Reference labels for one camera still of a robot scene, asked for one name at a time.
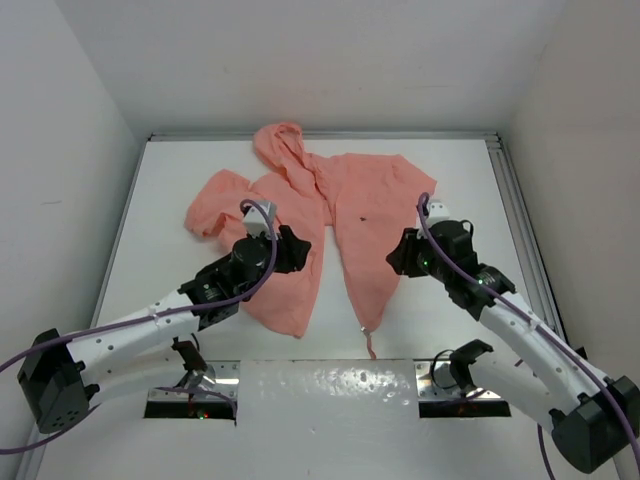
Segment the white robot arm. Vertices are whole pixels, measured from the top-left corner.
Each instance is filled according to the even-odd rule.
[[[311,248],[286,225],[275,234],[275,205],[252,204],[261,212],[255,206],[245,209],[247,237],[161,300],[111,325],[82,332],[73,341],[56,342],[56,329],[36,337],[18,382],[41,433],[67,430],[97,405],[120,395],[194,387],[211,378],[191,334],[234,315],[240,301],[248,300],[271,271],[304,268]],[[42,348],[45,343],[54,345]]]
[[[442,282],[456,305],[504,340],[535,373],[505,364],[491,345],[474,340],[438,365],[435,381],[462,395],[479,387],[500,395],[549,432],[575,468],[593,472],[638,437],[640,390],[627,377],[614,381],[578,360],[506,276],[478,262],[473,225],[449,220],[441,202],[425,197],[418,205],[417,228],[404,230],[387,262],[398,275]]]

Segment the drawstring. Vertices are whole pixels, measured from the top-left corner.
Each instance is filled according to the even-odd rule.
[[[373,351],[371,332],[369,332],[369,330],[367,330],[365,327],[362,327],[360,331],[364,334],[365,337],[367,337],[367,352],[369,352],[369,358],[371,358],[371,360],[377,360],[378,357],[376,356],[376,352]]]

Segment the white wall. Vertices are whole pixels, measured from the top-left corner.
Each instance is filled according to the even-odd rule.
[[[568,334],[640,383],[640,3],[570,0],[509,143]],[[631,464],[629,478],[637,478]]]
[[[56,0],[136,135],[491,129],[564,0]]]
[[[87,327],[138,146],[53,0],[0,1],[0,357]],[[0,378],[0,445],[33,425]],[[0,457],[13,478],[18,457]]]

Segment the white table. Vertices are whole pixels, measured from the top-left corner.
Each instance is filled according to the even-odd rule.
[[[483,138],[325,138],[305,145],[325,156],[404,155],[438,181],[436,195],[454,217],[473,221],[481,261],[501,269],[527,296],[519,260],[524,265],[528,257],[516,252]],[[215,246],[195,239],[183,221],[195,195],[222,168],[251,180],[267,172],[246,139],[147,144],[98,324],[155,301],[216,258]],[[522,237],[515,241],[523,243]],[[30,470],[38,480],[545,478],[535,425],[517,410],[511,418],[418,418],[411,359],[479,338],[515,362],[508,347],[454,306],[436,281],[403,279],[373,336],[383,360],[364,360],[365,341],[331,228],[325,248],[304,338],[270,332],[242,310],[199,335],[205,358],[241,360],[237,428],[218,420],[143,419],[146,392],[140,392],[101,406],[48,446],[40,468]],[[531,265],[525,270],[532,278]],[[369,381],[361,382],[362,374]],[[559,458],[548,437],[547,444],[558,479],[585,478]],[[614,475],[610,462],[591,478]]]

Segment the pink hoodie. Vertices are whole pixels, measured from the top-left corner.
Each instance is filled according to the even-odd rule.
[[[360,324],[373,332],[399,281],[385,258],[415,224],[418,196],[433,194],[435,180],[400,155],[305,152],[302,130],[292,123],[260,129],[254,148],[273,172],[253,184],[228,170],[216,173],[189,207],[186,227],[218,236],[229,251],[246,235],[240,201],[274,202],[276,226],[290,225],[311,251],[303,271],[271,276],[244,305],[270,330],[302,337],[320,285],[324,227],[332,225],[349,298]]]

